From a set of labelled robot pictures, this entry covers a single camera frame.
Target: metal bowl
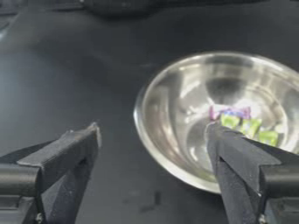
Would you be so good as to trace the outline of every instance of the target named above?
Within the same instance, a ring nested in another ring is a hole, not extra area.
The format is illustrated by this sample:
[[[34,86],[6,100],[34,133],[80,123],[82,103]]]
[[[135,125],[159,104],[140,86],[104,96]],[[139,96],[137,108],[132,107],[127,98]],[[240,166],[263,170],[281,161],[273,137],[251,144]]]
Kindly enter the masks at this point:
[[[135,125],[151,155],[185,183],[220,193],[204,140],[212,104],[249,106],[263,129],[280,133],[277,147],[297,153],[297,73],[255,55],[207,52],[171,64],[140,92]]]

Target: black mechanical part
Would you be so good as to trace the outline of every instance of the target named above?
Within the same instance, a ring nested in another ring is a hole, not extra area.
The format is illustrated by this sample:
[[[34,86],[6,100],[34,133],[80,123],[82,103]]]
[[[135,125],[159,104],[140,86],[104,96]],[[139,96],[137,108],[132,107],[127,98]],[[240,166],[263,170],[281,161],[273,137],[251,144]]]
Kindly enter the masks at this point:
[[[217,123],[207,138],[229,223],[297,223],[299,157]]]
[[[0,223],[74,223],[99,146],[92,124],[0,158]]]
[[[123,17],[149,14],[163,8],[209,4],[248,4],[265,0],[84,0],[86,9],[101,16]]]

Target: dark tabletop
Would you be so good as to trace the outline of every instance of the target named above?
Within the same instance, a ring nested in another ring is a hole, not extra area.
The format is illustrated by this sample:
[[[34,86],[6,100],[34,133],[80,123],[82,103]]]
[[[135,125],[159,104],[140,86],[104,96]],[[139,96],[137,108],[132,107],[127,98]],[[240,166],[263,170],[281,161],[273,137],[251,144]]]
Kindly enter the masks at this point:
[[[1,155],[97,121],[103,147],[77,223],[225,224],[220,197],[185,185],[148,155],[136,94],[167,63],[203,51],[256,53],[299,70],[297,43],[299,5],[288,1],[113,21],[25,10],[1,32]]]

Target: colorful packet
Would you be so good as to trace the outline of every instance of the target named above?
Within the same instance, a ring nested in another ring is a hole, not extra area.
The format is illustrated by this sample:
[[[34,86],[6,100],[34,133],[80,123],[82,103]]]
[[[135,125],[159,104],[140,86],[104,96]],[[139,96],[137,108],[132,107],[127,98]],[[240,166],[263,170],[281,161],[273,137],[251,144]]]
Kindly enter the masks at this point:
[[[209,107],[209,119],[212,121],[217,120],[220,117],[220,114],[237,116],[239,118],[243,118],[243,119],[249,119],[251,110],[249,110],[249,107],[233,108],[231,106],[225,106],[220,104],[212,105]]]
[[[244,119],[239,131],[248,137],[253,138],[257,133],[259,126],[261,124],[261,119]]]
[[[268,144],[271,146],[276,146],[279,134],[275,131],[259,131],[257,133],[257,141],[261,144]]]
[[[235,129],[239,126],[240,118],[233,115],[220,115],[220,124],[224,127]]]

